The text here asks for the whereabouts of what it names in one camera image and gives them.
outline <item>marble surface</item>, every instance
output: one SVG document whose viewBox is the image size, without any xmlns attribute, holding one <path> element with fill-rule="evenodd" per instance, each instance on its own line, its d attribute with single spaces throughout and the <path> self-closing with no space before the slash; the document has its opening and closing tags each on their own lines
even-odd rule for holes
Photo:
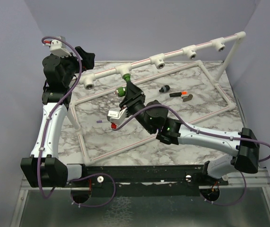
<svg viewBox="0 0 270 227">
<path fill-rule="evenodd" d="M 99 72 L 110 69 L 121 62 L 100 62 L 94 70 Z M 206 62 L 205 67 L 212 75 L 215 75 L 221 62 Z M 145 66 L 132 70 L 132 81 L 167 71 L 184 65 L 184 62 L 167 63 L 162 70 L 154 66 Z M 231 99 L 234 99 L 226 73 L 219 81 L 223 90 Z M 119 75 L 113 75 L 96 81 L 95 89 L 85 90 L 78 85 L 73 91 L 72 100 L 82 98 L 112 87 L 123 86 L 125 83 Z M 168 93 L 159 93 L 163 85 L 171 87 L 170 92 L 188 91 L 193 94 L 191 101 L 182 102 L 180 97 L 170 98 Z M 206 75 L 199 67 L 192 67 L 177 73 L 170 74 L 149 82 L 138 85 L 145 95 L 146 104 L 153 100 L 172 107 L 187 122 L 207 115 L 213 111 L 226 107 L 226 102 L 209 82 Z M 119 109 L 122 98 L 115 94 L 109 94 L 76 106 L 79 122 L 83 128 L 84 140 L 90 157 L 97 157 L 109 151 L 128 146 L 132 143 L 151 137 L 142 126 L 133 120 L 120 131 L 112 131 L 109 122 L 96 123 L 97 120 L 106 121 L 106 114 L 109 109 Z M 222 113 L 218 116 L 196 124 L 200 127 L 218 129 L 224 131 L 240 131 L 243 124 L 237 109 Z M 193 145 L 165 145 L 158 140 L 126 151 L 109 159 L 96 162 L 99 166 L 116 165 L 182 165 L 182 164 L 203 164 L 224 155 L 220 151 L 203 148 Z M 59 158 L 65 163 L 83 163 L 83 156 L 80 150 L 77 135 L 66 118 L 64 120 L 61 138 L 59 141 Z"/>
</svg>

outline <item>cable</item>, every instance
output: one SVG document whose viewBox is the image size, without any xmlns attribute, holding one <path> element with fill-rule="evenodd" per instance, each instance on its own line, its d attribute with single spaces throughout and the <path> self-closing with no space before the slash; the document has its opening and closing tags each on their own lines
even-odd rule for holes
<svg viewBox="0 0 270 227">
<path fill-rule="evenodd" d="M 103 173 L 92 174 L 92 175 L 89 175 L 89 176 L 86 176 L 86 177 L 82 177 L 82 178 L 79 178 L 79 179 L 74 179 L 74 180 L 71 180 L 71 181 L 83 181 L 83 180 L 86 180 L 86 179 L 91 178 L 91 177 L 93 177 L 93 176 L 100 176 L 100 175 L 107 176 L 107 177 L 110 178 L 111 181 L 113 182 L 114 191 L 113 191 L 113 194 L 112 194 L 111 198 L 110 198 L 108 201 L 106 201 L 106 202 L 104 202 L 104 203 L 102 203 L 102 204 L 99 204 L 99 205 L 86 205 L 86 204 L 82 204 L 82 203 L 76 203 L 76 202 L 73 200 L 73 197 L 72 197 L 72 195 L 71 195 L 71 199 L 72 199 L 72 201 L 73 201 L 72 204 L 76 204 L 76 205 L 78 205 L 79 207 L 80 207 L 80 206 L 81 206 L 81 207 L 102 207 L 102 206 L 108 204 L 110 201 L 113 200 L 113 198 L 114 198 L 114 196 L 115 196 L 115 194 L 116 194 L 116 184 L 115 184 L 114 179 L 113 179 L 109 174 L 103 174 Z"/>
<path fill-rule="evenodd" d="M 146 111 L 146 110 L 149 110 L 149 109 L 152 109 L 152 108 L 156 108 L 156 107 L 162 107 L 162 108 L 166 108 L 168 109 L 169 111 L 171 111 L 180 121 L 183 125 L 185 125 L 189 130 L 192 130 L 194 132 L 197 132 L 197 129 L 195 128 L 192 128 L 191 126 L 189 126 L 180 116 L 179 114 L 173 110 L 171 107 L 169 106 L 166 106 L 166 105 L 162 105 L 162 104 L 156 104 L 156 105 L 150 105 L 150 106 L 146 106 L 144 107 L 143 109 L 139 110 L 138 112 L 136 112 L 134 115 L 132 115 L 129 119 L 127 119 L 122 125 L 120 125 L 119 127 L 117 127 L 116 129 L 113 129 L 113 131 L 117 131 L 117 130 L 120 130 L 122 127 L 124 127 L 128 122 L 130 122 L 133 118 L 135 118 L 136 116 L 138 116 L 139 114 L 141 114 L 143 111 Z M 209 133 L 209 132 L 205 132 L 205 131 L 200 131 L 199 130 L 199 133 L 200 134 L 203 134 L 203 135 L 207 135 L 207 136 L 212 136 L 212 137 L 217 137 L 217 138 L 221 138 L 221 139 L 227 139 L 227 140 L 230 140 L 230 137 L 229 136 L 222 136 L 222 135 L 217 135 L 217 134 L 213 134 L 213 133 Z M 260 140 L 253 140 L 253 139 L 248 139 L 248 138 L 239 138 L 239 137 L 234 137 L 233 140 L 241 140 L 241 141 L 248 141 L 248 142 L 253 142 L 253 143 L 258 143 L 258 144 L 263 144 L 267 147 L 270 148 L 270 144 L 269 143 L 266 143 L 266 142 L 263 142 L 263 141 L 260 141 Z M 259 162 L 264 162 L 266 160 L 270 159 L 270 154 L 263 158 L 263 159 L 260 159 Z"/>
<path fill-rule="evenodd" d="M 72 90 L 76 87 L 76 85 L 78 84 L 79 80 L 80 80 L 80 77 L 81 77 L 81 69 L 82 69 L 82 62 L 81 62 L 81 58 L 78 54 L 78 52 L 75 50 L 74 47 L 72 47 L 70 44 L 68 44 L 66 41 L 60 39 L 60 38 L 57 38 L 55 36 L 45 36 L 42 38 L 41 42 L 43 44 L 45 43 L 48 43 L 48 41 L 45 41 L 45 39 L 55 39 L 55 40 L 58 40 L 64 44 L 66 44 L 76 55 L 77 59 L 78 59 L 78 62 L 79 62 L 79 75 L 75 81 L 75 83 L 73 84 L 73 86 L 70 88 L 70 90 L 59 100 L 59 102 L 54 106 L 54 108 L 50 111 L 50 114 L 48 115 L 47 119 L 46 119 L 46 122 L 45 122 L 45 125 L 44 125 L 44 131 L 43 131 L 43 134 L 42 134 L 42 139 L 41 139 L 41 146 L 40 146 L 40 149 L 39 149 L 39 155 L 38 155 L 38 161 L 37 161 L 37 181 L 38 181 L 38 187 L 39 187 L 39 191 L 42 195 L 42 197 L 44 199 L 48 199 L 51 194 L 53 193 L 55 187 L 52 188 L 52 190 L 50 191 L 50 193 L 48 195 L 45 195 L 44 194 L 44 191 L 42 189 L 42 183 L 41 183 L 41 174 L 40 174 L 40 165 L 41 165 L 41 157 L 42 157 L 42 152 L 44 151 L 44 143 L 45 143 L 45 137 L 46 137 L 46 132 L 47 132 L 47 129 L 48 129 L 48 126 L 49 126 L 49 123 L 50 123 L 50 119 L 54 113 L 54 111 L 57 109 L 57 107 L 65 100 L 66 97 L 68 97 L 70 95 L 70 93 L 72 92 Z"/>
<path fill-rule="evenodd" d="M 242 175 L 242 178 L 244 181 L 244 192 L 238 200 L 236 200 L 234 202 L 230 202 L 230 203 L 214 203 L 213 201 L 209 201 L 209 200 L 205 199 L 201 193 L 200 193 L 200 196 L 202 196 L 204 198 L 205 202 L 211 203 L 212 205 L 222 206 L 222 207 L 233 206 L 233 205 L 236 205 L 236 204 L 242 202 L 244 199 L 244 196 L 246 195 L 246 192 L 247 192 L 247 184 L 246 184 L 246 179 L 244 177 L 244 174 L 242 172 L 240 172 L 240 174 Z"/>
</svg>

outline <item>white round knob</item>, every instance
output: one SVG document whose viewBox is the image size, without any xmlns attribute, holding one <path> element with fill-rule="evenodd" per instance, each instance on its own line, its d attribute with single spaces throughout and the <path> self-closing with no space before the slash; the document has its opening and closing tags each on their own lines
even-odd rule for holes
<svg viewBox="0 0 270 227">
<path fill-rule="evenodd" d="M 98 181 L 98 183 L 102 183 L 103 182 L 103 176 L 99 176 L 98 178 L 97 178 L 97 181 Z"/>
</svg>

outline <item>white wall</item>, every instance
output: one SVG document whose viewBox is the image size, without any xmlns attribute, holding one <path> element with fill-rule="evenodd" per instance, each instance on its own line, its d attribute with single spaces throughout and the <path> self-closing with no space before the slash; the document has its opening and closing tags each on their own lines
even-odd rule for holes
<svg viewBox="0 0 270 227">
<path fill-rule="evenodd" d="M 108 61 L 140 60 L 242 31 L 259 0 L 25 2 L 44 35 L 63 35 Z M 200 56 L 222 60 L 227 52 L 205 50 Z"/>
<path fill-rule="evenodd" d="M 262 0 L 245 28 L 247 38 L 227 74 L 245 120 L 257 138 L 270 143 L 270 1 Z M 269 149 L 261 146 L 261 157 Z M 270 173 L 270 160 L 266 166 Z"/>
<path fill-rule="evenodd" d="M 42 34 L 22 0 L 0 0 L 0 226 L 9 226 L 28 157 L 42 117 L 48 54 Z"/>
</svg>

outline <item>purple cable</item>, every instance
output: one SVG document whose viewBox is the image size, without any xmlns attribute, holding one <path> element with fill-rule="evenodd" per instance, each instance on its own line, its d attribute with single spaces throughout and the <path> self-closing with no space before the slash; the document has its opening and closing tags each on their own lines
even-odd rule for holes
<svg viewBox="0 0 270 227">
<path fill-rule="evenodd" d="M 80 77 L 81 77 L 81 72 L 82 72 L 82 62 L 81 62 L 81 58 L 79 56 L 79 54 L 77 53 L 77 51 L 75 50 L 74 47 L 72 47 L 70 44 L 68 44 L 66 41 L 62 40 L 62 39 L 59 39 L 55 36 L 45 36 L 42 38 L 41 42 L 43 44 L 44 41 L 46 39 L 55 39 L 55 40 L 58 40 L 64 44 L 66 44 L 76 55 L 77 59 L 78 59 L 78 62 L 79 62 L 79 75 L 77 77 L 77 80 L 74 82 L 73 86 L 70 88 L 70 90 L 65 94 L 65 96 L 63 96 L 59 102 L 54 106 L 54 108 L 50 111 L 50 114 L 49 114 L 49 118 L 46 120 L 45 122 L 45 126 L 44 126 L 44 131 L 43 131 L 43 134 L 42 134 L 42 139 L 41 139 L 41 147 L 40 147 L 40 151 L 39 151 L 39 155 L 38 155 L 38 162 L 37 162 L 37 180 L 38 180 L 38 187 L 39 187 L 39 191 L 42 195 L 42 197 L 44 199 L 48 199 L 52 192 L 54 191 L 55 187 L 52 188 L 52 190 L 50 191 L 50 193 L 48 195 L 45 195 L 44 194 L 44 191 L 42 189 L 42 183 L 41 183 L 41 176 L 40 176 L 40 165 L 41 165 L 41 156 L 42 156 L 42 149 L 44 148 L 44 143 L 45 143 L 45 137 L 46 137 L 46 132 L 47 132 L 47 129 L 48 129 L 48 126 L 49 126 L 49 122 L 50 122 L 50 119 L 51 119 L 51 116 L 52 114 L 54 113 L 54 111 L 57 109 L 57 107 L 63 102 L 63 100 L 69 96 L 69 94 L 73 91 L 73 89 L 76 87 L 76 85 L 78 84 L 79 80 L 80 80 Z"/>
<path fill-rule="evenodd" d="M 200 194 L 200 195 L 204 198 L 205 202 L 211 203 L 212 205 L 222 206 L 222 207 L 233 206 L 233 205 L 236 205 L 236 204 L 242 202 L 244 199 L 244 196 L 246 195 L 246 192 L 247 192 L 247 184 L 246 184 L 246 179 L 244 177 L 244 174 L 242 172 L 240 172 L 240 174 L 242 175 L 243 181 L 244 181 L 244 192 L 238 200 L 236 200 L 234 202 L 230 202 L 230 203 L 225 203 L 225 204 L 224 203 L 214 203 L 214 202 L 211 202 L 211 201 L 205 199 L 202 194 Z"/>
<path fill-rule="evenodd" d="M 113 192 L 111 198 L 110 198 L 108 201 L 106 201 L 105 203 L 102 203 L 102 204 L 99 204 L 99 205 L 86 205 L 86 204 L 82 204 L 82 203 L 76 203 L 76 202 L 73 200 L 72 195 L 71 195 L 71 199 L 72 199 L 73 203 L 75 203 L 76 205 L 80 205 L 81 207 L 102 207 L 102 206 L 108 204 L 110 201 L 113 200 L 113 198 L 114 198 L 114 196 L 115 196 L 115 193 L 116 193 L 116 185 L 115 185 L 114 179 L 113 179 L 109 174 L 103 174 L 103 173 L 100 173 L 100 174 L 92 174 L 92 175 L 90 175 L 90 176 L 82 177 L 82 178 L 79 178 L 79 179 L 74 179 L 74 180 L 71 180 L 71 181 L 83 181 L 83 180 L 86 180 L 86 179 L 91 178 L 91 177 L 93 177 L 93 176 L 100 176 L 100 175 L 109 177 L 109 178 L 111 179 L 111 181 L 113 182 L 114 192 Z"/>
<path fill-rule="evenodd" d="M 156 108 L 156 107 L 162 107 L 162 108 L 166 108 L 169 111 L 171 111 L 180 121 L 183 125 L 185 125 L 189 130 L 192 130 L 194 132 L 197 132 L 197 130 L 195 128 L 192 128 L 191 126 L 189 126 L 180 116 L 179 114 L 173 110 L 171 107 L 166 106 L 166 105 L 162 105 L 162 104 L 156 104 L 156 105 L 150 105 L 147 107 L 144 107 L 143 109 L 139 110 L 138 112 L 136 112 L 134 115 L 132 115 L 129 119 L 127 119 L 122 125 L 120 125 L 119 127 L 117 127 L 116 129 L 113 129 L 113 131 L 117 131 L 120 130 L 122 127 L 124 127 L 128 122 L 130 122 L 133 118 L 135 118 L 136 116 L 138 116 L 140 113 L 142 113 L 143 111 L 149 110 L 151 108 Z M 209 133 L 209 132 L 204 132 L 204 131 L 199 131 L 199 133 L 203 134 L 203 135 L 207 135 L 207 136 L 212 136 L 212 137 L 217 137 L 217 138 L 222 138 L 222 139 L 227 139 L 229 140 L 230 137 L 229 136 L 221 136 L 221 135 L 217 135 L 217 134 L 213 134 L 213 133 Z M 259 140 L 253 140 L 253 139 L 247 139 L 247 138 L 239 138 L 239 137 L 234 137 L 234 140 L 242 140 L 242 141 L 248 141 L 248 142 L 253 142 L 253 143 L 258 143 L 258 144 L 263 144 L 267 147 L 270 148 L 270 144 L 263 142 L 263 141 L 259 141 Z M 266 158 L 260 159 L 259 162 L 264 162 L 266 160 L 270 159 L 270 155 L 268 155 Z"/>
</svg>

